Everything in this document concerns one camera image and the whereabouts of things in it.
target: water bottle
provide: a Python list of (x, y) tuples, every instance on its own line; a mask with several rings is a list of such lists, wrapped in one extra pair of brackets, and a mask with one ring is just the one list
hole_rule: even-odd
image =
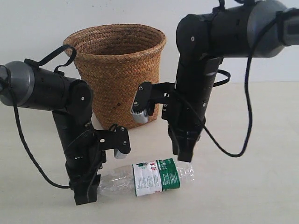
[(108, 175), (101, 176), (99, 193), (142, 196), (178, 189), (193, 180), (194, 171), (190, 163), (174, 161), (172, 158), (141, 162), (116, 168)]

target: table surface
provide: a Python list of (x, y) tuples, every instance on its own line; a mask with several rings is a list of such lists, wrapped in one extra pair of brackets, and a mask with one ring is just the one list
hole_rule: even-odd
[[(0, 223), (299, 223), (299, 83), (250, 84), (253, 130), (245, 155), (223, 154), (203, 132), (194, 150), (195, 181), (177, 190), (135, 197), (99, 196), (75, 206), (73, 192), (50, 186), (28, 158), (13, 109), (0, 106)], [(50, 112), (20, 109), (34, 156), (55, 182), (67, 184), (64, 155)], [(243, 84), (213, 90), (207, 127), (230, 152), (241, 150), (248, 125)], [(173, 157), (167, 122), (129, 131), (124, 160), (108, 152), (102, 173), (141, 161)]]

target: robotic arm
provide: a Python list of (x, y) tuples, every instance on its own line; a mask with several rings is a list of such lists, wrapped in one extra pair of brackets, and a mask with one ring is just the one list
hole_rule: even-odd
[(117, 159), (124, 158), (130, 152), (128, 131), (125, 127), (113, 126), (114, 130), (95, 130), (91, 123), (93, 91), (86, 82), (64, 76), (57, 66), (54, 72), (40, 68), (48, 61), (72, 48), (72, 56), (65, 65), (69, 65), (76, 51), (64, 45), (40, 62), (25, 59), (13, 61), (0, 67), (0, 100), (7, 106), (52, 111), (66, 158), (66, 171), (69, 186), (51, 182), (33, 158), (20, 131), (22, 142), (44, 178), (59, 188), (71, 188), (74, 191), (76, 205), (97, 201), (97, 188), (100, 175), (97, 171), (106, 162), (107, 149), (114, 149)]
[[(277, 0), (236, 1), (242, 5), (226, 9), (224, 0), (219, 0), (220, 6), (212, 13), (183, 18), (176, 32), (180, 53), (176, 82), (142, 83), (136, 93), (131, 113), (137, 123), (146, 123), (155, 104), (163, 104), (162, 119), (169, 123), (168, 134), (179, 161), (191, 162), (212, 88), (230, 78), (218, 70), (223, 58), (270, 58), (286, 46), (299, 44), (297, 9)], [(261, 36), (265, 27), (269, 30)], [(214, 83), (217, 72), (228, 79)]]

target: wicker basket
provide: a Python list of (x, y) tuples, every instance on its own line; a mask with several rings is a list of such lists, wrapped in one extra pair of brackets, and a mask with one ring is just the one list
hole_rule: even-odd
[[(94, 91), (93, 112), (104, 129), (116, 123), (130, 129), (130, 108), (139, 84), (159, 82), (163, 32), (145, 25), (104, 25), (80, 30), (65, 39), (77, 50), (74, 61)], [(149, 121), (157, 119), (158, 106)]]

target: white wall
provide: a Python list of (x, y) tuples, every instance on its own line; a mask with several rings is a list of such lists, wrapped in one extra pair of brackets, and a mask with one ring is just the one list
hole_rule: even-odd
[[(297, 0), (281, 0), (299, 7)], [(40, 60), (62, 44), (71, 33), (90, 26), (139, 23), (165, 32), (168, 42), (162, 53), (161, 81), (174, 81), (178, 64), (175, 32), (189, 13), (211, 12), (217, 0), (0, 0), (0, 63), (30, 58)], [(227, 0), (227, 6), (236, 5)], [(272, 59), (256, 59), (251, 81), (299, 81), (298, 47), (285, 49)], [(65, 55), (45, 66), (63, 63)], [(246, 60), (226, 59), (221, 66), (232, 72), (233, 82), (243, 82)], [(66, 76), (79, 77), (72, 64)]]

